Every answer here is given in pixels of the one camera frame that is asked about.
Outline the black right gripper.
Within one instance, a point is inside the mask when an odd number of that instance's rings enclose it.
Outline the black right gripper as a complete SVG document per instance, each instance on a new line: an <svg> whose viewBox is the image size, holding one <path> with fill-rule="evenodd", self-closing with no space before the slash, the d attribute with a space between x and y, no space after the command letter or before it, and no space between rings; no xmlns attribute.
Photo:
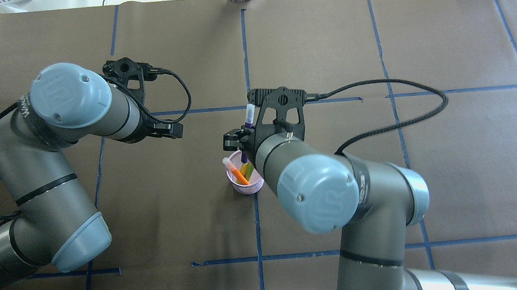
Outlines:
<svg viewBox="0 0 517 290"><path fill-rule="evenodd" d="M257 121L251 128L234 129L223 134L223 150L242 150L247 156L256 155L260 145L277 133L292 133L305 138L303 107L307 93L301 89L280 86L274 89L256 88L247 95L249 104L260 108Z"/></svg>

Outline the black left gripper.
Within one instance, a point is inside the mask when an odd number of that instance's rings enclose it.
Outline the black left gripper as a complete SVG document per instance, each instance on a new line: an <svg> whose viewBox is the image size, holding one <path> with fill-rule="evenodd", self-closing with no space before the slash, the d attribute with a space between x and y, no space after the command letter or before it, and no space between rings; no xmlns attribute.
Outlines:
<svg viewBox="0 0 517 290"><path fill-rule="evenodd" d="M155 138L181 139L183 138L183 124L175 122L166 124L160 122L143 122L143 130L146 136Z"/></svg>

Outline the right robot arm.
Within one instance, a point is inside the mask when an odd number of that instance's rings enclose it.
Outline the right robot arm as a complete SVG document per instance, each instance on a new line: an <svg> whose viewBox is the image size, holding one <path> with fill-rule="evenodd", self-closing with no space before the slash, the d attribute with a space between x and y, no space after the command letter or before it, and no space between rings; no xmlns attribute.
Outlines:
<svg viewBox="0 0 517 290"><path fill-rule="evenodd" d="M355 136L335 154L305 142L306 103L379 83L410 85L442 102L414 119ZM321 94L283 86L256 88L247 99L258 107L257 120L225 133L223 149L244 152L284 210L308 232L341 230L337 290L517 290L517 277L406 268L406 228L419 223L429 208L425 180L412 169L345 153L359 140L439 114L449 102L443 91L407 80L373 79Z"/></svg>

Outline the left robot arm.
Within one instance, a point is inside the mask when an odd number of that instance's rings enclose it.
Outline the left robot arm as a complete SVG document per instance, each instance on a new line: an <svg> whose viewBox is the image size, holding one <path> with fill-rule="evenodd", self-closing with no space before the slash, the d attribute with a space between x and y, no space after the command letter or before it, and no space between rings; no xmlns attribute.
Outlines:
<svg viewBox="0 0 517 290"><path fill-rule="evenodd" d="M153 117L144 105L144 82L179 79L175 72L129 58L108 60L102 71L52 64L0 113L0 182L18 207L0 215L0 289L49 264L74 271L112 242L65 148L88 135L123 143L183 136L180 118Z"/></svg>

